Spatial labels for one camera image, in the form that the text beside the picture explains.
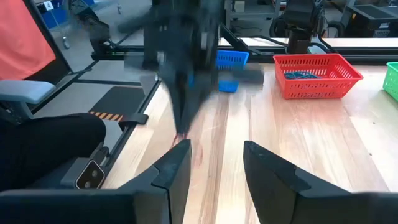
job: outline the red shirt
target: red shirt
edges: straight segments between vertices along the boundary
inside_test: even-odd
[[[55,60],[23,0],[0,3],[0,80],[25,79]]]

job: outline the black mat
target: black mat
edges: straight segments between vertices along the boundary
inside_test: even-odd
[[[123,116],[135,113],[144,98],[145,94],[140,86],[116,86],[110,89],[89,112],[101,119],[120,121]]]

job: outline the black mount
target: black mount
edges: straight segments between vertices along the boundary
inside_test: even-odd
[[[262,224],[385,224],[398,218],[398,194],[351,194],[252,141],[244,171]]]
[[[314,34],[319,33],[318,27],[323,7],[314,0],[290,0],[283,14],[288,25],[288,54],[306,54]]]
[[[122,131],[126,127],[135,126],[137,124],[144,125],[144,124],[146,124],[146,122],[149,118],[148,115],[143,114],[143,113],[134,113],[128,118],[125,118],[125,117],[126,116],[123,116],[123,119],[121,121],[119,121],[119,127],[120,127],[120,129],[122,129]]]
[[[184,140],[118,189],[0,192],[0,223],[181,224],[191,156]]]

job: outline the blue object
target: blue object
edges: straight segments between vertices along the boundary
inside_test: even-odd
[[[309,73],[309,72],[289,72],[285,73],[286,79],[310,79],[310,78],[319,78],[318,76]]]
[[[243,68],[248,61],[249,53],[232,50],[217,51],[217,69],[232,70],[233,68]],[[218,91],[234,93],[238,89],[238,81],[220,80],[218,81]]]
[[[91,6],[94,4],[94,0],[83,0],[86,2],[87,5]],[[52,10],[52,13],[54,14],[55,19],[57,20],[58,24],[63,24],[68,20],[68,13],[62,6],[58,7],[58,2],[62,1],[51,1],[54,9]],[[45,12],[42,14],[42,18],[44,20],[45,25],[47,26],[48,29],[54,28],[57,26],[57,23],[54,20],[54,17],[51,15],[51,12]]]

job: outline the gray chair armrest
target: gray chair armrest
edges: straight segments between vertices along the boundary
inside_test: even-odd
[[[0,101],[40,103],[55,90],[48,82],[28,80],[0,80]]]

